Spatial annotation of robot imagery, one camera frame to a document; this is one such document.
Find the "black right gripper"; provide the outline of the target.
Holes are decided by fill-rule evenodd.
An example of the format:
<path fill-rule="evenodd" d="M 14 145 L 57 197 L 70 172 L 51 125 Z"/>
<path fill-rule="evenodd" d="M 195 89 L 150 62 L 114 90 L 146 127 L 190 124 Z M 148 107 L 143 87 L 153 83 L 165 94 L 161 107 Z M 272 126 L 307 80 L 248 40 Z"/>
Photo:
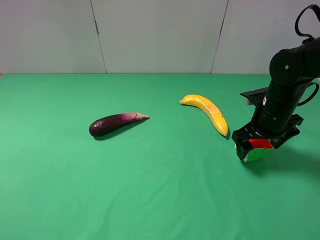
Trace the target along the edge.
<path fill-rule="evenodd" d="M 252 144 L 249 139 L 267 139 L 270 140 L 270 144 L 274 149 L 280 148 L 289 139 L 300 134 L 300 130 L 297 126 L 300 126 L 303 122 L 303 118 L 298 114 L 293 114 L 283 132 L 277 134 L 263 133 L 261 130 L 257 130 L 249 122 L 245 126 L 238 130 L 235 130 L 231 138 L 235 142 L 236 155 L 243 161 L 248 153 L 252 150 Z"/>

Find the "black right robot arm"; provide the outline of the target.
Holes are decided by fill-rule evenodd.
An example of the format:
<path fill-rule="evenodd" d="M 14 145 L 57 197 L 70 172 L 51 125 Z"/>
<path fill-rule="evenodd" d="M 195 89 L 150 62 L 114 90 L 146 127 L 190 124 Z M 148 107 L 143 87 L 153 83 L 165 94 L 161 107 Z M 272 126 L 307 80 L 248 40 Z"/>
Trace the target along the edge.
<path fill-rule="evenodd" d="M 240 160 L 253 150 L 250 140 L 269 140 L 271 146 L 278 149 L 300 133 L 297 126 L 302 124 L 303 118 L 294 111 L 308 103 L 320 89 L 316 84 L 309 98 L 301 101 L 306 89 L 320 76 L 319 38 L 279 51 L 271 59 L 269 73 L 268 87 L 241 93 L 255 110 L 250 122 L 231 136 Z"/>

